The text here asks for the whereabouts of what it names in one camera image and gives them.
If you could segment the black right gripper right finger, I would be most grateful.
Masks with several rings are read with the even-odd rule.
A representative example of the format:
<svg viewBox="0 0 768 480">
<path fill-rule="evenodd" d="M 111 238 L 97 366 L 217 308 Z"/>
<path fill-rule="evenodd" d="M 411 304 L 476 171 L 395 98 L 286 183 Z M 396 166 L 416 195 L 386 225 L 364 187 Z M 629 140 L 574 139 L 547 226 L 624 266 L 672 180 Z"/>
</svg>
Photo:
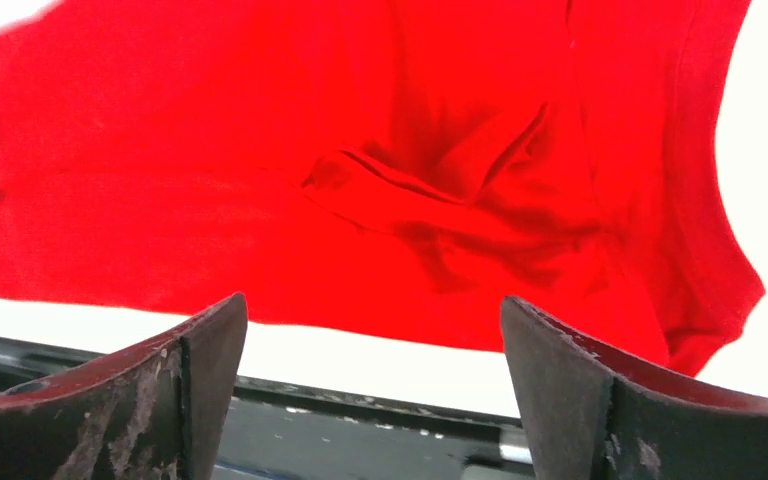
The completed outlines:
<svg viewBox="0 0 768 480">
<path fill-rule="evenodd" d="M 500 312 L 540 479 L 768 479 L 768 398 L 674 372 L 509 297 Z"/>
</svg>

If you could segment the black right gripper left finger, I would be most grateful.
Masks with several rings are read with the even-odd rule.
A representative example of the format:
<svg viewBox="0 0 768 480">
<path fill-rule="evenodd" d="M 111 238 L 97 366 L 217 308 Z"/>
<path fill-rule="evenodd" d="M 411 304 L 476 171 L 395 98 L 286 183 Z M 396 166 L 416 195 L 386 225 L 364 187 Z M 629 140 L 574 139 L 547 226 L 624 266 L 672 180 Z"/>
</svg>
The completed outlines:
<svg viewBox="0 0 768 480">
<path fill-rule="evenodd" d="M 0 479 L 207 479 L 246 331 L 233 294 L 87 362 L 0 343 Z"/>
</svg>

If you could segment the red t-shirt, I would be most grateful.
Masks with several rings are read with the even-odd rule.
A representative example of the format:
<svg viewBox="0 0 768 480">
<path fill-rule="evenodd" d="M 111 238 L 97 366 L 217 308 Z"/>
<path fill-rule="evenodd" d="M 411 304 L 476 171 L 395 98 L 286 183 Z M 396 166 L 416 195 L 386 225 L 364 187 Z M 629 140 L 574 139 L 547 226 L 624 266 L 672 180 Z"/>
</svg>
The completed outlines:
<svg viewBox="0 0 768 480">
<path fill-rule="evenodd" d="M 694 375 L 763 285 L 745 1 L 65 1 L 0 34 L 0 297 L 498 351 L 518 295 Z"/>
</svg>

